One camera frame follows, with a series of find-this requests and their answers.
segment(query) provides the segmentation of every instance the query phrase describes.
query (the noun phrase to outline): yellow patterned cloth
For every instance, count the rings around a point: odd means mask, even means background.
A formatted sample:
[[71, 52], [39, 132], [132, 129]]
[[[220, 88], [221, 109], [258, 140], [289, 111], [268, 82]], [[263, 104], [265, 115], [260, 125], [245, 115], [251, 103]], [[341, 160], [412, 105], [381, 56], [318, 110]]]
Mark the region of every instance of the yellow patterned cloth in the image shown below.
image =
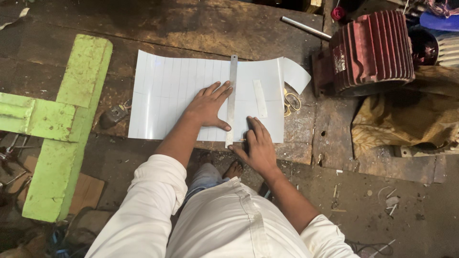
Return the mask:
[[457, 98], [413, 90], [368, 96], [352, 122], [354, 157], [381, 145], [441, 147], [459, 130]]

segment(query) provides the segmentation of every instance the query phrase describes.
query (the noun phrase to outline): concrete floor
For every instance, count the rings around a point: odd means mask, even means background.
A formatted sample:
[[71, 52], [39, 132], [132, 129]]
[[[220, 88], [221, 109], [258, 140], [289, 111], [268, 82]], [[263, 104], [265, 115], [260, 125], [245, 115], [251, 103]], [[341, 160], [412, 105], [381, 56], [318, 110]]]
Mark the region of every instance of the concrete floor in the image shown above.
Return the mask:
[[[147, 160], [158, 144], [155, 141], [90, 135], [81, 172], [106, 182], [98, 209], [116, 210], [120, 206], [134, 170]], [[187, 180], [198, 168], [201, 151], [193, 151]], [[212, 154], [221, 173], [236, 159], [232, 153]], [[293, 185], [298, 185], [304, 196], [339, 225], [347, 239], [367, 244], [388, 243], [396, 239], [391, 257], [459, 257], [459, 201], [455, 192], [459, 183], [459, 157], [448, 157], [445, 184], [428, 187], [354, 172], [337, 175], [335, 170], [291, 162], [278, 161], [278, 166]], [[263, 179], [246, 166], [242, 182], [258, 191]], [[331, 211], [335, 186], [339, 195], [338, 209], [346, 212]], [[378, 191], [386, 186], [390, 188], [381, 192], [379, 200]], [[398, 196], [400, 203], [390, 217], [385, 209], [385, 196], [394, 188], [397, 190], [393, 196]]]

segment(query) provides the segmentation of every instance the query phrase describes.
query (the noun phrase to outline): red motor housing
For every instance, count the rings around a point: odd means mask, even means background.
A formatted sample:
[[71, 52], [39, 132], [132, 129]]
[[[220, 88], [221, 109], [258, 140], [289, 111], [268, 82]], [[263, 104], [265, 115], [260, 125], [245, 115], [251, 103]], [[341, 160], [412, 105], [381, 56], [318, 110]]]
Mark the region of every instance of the red motor housing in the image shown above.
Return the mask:
[[401, 12], [360, 16], [332, 36], [329, 49], [313, 56], [316, 92], [362, 96], [400, 87], [414, 80], [411, 52]]

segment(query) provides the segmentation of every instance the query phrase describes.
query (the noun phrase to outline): hand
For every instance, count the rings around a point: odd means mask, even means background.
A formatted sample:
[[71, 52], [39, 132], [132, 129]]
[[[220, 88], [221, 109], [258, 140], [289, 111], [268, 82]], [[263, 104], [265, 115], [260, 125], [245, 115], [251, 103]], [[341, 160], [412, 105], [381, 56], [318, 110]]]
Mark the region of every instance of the hand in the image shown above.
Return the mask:
[[216, 126], [225, 131], [230, 131], [230, 125], [220, 120], [217, 115], [223, 102], [225, 102], [226, 98], [233, 92], [233, 87], [230, 87], [230, 81], [226, 81], [218, 88], [219, 86], [220, 82], [216, 82], [200, 90], [185, 109], [183, 115], [191, 117], [201, 126]]
[[273, 175], [282, 175], [277, 167], [276, 152], [273, 141], [266, 127], [258, 118], [248, 117], [252, 124], [253, 130], [247, 131], [247, 142], [249, 144], [249, 155], [235, 145], [229, 145], [228, 148], [234, 151], [247, 165], [260, 173], [262, 177]]

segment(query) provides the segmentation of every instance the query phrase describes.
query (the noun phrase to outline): scissor handle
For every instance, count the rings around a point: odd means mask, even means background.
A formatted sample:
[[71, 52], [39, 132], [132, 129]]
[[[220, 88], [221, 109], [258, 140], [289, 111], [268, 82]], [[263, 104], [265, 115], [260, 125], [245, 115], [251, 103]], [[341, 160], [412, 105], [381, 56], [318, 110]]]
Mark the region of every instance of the scissor handle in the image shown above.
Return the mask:
[[[298, 103], [300, 103], [300, 106], [299, 106], [298, 109], [295, 108], [295, 106], [292, 105], [292, 104], [290, 103], [290, 101], [287, 99], [287, 96], [288, 96], [288, 95], [294, 96], [294, 97], [297, 99]], [[289, 105], [290, 105], [293, 109], [295, 109], [295, 111], [300, 110], [300, 108], [301, 108], [301, 101], [300, 101], [300, 99], [299, 99], [295, 94], [293, 94], [293, 93], [287, 93], [287, 94], [285, 94], [285, 100], [289, 103]]]
[[287, 111], [284, 112], [284, 117], [288, 117], [291, 114], [290, 105], [284, 102], [284, 106], [287, 107]]

